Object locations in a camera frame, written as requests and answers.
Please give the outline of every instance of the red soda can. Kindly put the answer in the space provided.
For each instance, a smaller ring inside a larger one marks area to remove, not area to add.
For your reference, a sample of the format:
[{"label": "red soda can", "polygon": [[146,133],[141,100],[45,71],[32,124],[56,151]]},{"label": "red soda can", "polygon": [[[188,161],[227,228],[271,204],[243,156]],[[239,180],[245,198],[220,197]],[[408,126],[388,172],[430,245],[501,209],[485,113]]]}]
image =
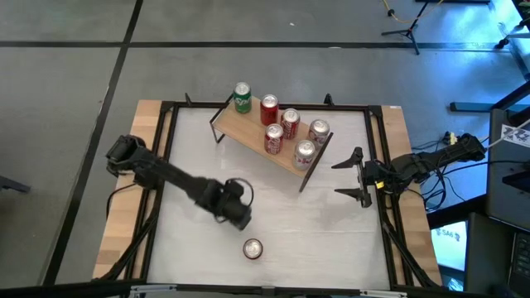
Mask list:
[{"label": "red soda can", "polygon": [[265,95],[260,104],[262,111],[262,124],[269,125],[278,120],[278,99],[276,96]]},{"label": "red soda can", "polygon": [[294,108],[288,108],[282,114],[282,128],[287,140],[292,140],[298,132],[298,123],[300,123],[300,113]]},{"label": "red soda can", "polygon": [[265,130],[265,151],[269,154],[278,154],[282,150],[283,129],[280,124],[270,124]]}]

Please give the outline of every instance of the silver soda can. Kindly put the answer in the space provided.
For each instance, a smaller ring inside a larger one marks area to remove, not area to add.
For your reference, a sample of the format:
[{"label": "silver soda can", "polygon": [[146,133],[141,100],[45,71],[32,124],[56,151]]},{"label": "silver soda can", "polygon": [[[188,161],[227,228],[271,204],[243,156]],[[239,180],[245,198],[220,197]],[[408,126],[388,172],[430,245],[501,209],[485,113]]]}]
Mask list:
[{"label": "silver soda can", "polygon": [[295,156],[292,160],[292,164],[300,171],[309,169],[313,157],[315,157],[316,148],[313,142],[302,140],[296,144]]},{"label": "silver soda can", "polygon": [[315,144],[316,149],[320,149],[325,143],[325,139],[330,134],[330,125],[325,120],[316,119],[309,126],[307,138]]}]

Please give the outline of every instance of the computer screen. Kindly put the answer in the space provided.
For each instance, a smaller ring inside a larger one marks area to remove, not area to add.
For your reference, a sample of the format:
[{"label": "computer screen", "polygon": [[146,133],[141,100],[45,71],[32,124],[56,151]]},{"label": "computer screen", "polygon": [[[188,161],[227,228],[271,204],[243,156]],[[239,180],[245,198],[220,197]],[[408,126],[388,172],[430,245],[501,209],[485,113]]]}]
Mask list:
[{"label": "computer screen", "polygon": [[438,265],[465,270],[466,225],[467,223],[462,221],[431,230],[432,245]]}]

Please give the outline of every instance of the white tabletop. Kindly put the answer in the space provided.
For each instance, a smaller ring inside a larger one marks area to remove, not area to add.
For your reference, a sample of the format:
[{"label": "white tabletop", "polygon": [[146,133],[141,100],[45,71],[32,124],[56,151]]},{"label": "white tabletop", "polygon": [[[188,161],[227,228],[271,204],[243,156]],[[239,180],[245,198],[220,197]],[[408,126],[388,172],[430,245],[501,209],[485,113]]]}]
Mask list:
[{"label": "white tabletop", "polygon": [[[252,220],[244,231],[218,224],[166,183],[157,225],[149,282],[231,286],[388,289],[377,201],[360,202],[335,193],[358,187],[355,169],[331,170],[355,147],[369,159],[361,112],[301,111],[310,123],[322,118],[335,134],[302,193],[302,178],[225,137],[215,144],[212,108],[181,108],[170,163],[192,175],[252,183]],[[249,200],[248,188],[243,201]],[[249,260],[243,244],[257,238],[263,255]]]}]

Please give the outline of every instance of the wooden shelf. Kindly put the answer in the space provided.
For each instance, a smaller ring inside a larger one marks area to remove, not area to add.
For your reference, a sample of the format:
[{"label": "wooden shelf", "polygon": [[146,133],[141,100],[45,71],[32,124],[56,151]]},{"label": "wooden shelf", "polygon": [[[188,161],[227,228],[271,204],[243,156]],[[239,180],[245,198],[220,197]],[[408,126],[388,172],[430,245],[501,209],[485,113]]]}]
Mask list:
[{"label": "wooden shelf", "polygon": [[[307,133],[309,132],[309,126],[300,122],[296,137],[292,140],[284,138],[283,148],[280,153],[276,155],[268,154],[265,151],[264,146],[266,127],[262,124],[260,119],[261,112],[259,105],[259,99],[252,97],[252,109],[250,112],[238,113],[235,110],[234,102],[232,101],[213,122],[213,125],[215,129],[233,138],[235,141],[242,143],[269,160],[276,162],[291,173],[304,178],[308,171],[300,171],[295,168],[292,164],[292,159],[296,144],[299,141],[306,139]],[[278,119],[281,117],[282,113],[283,111],[280,110],[278,113]]]}]

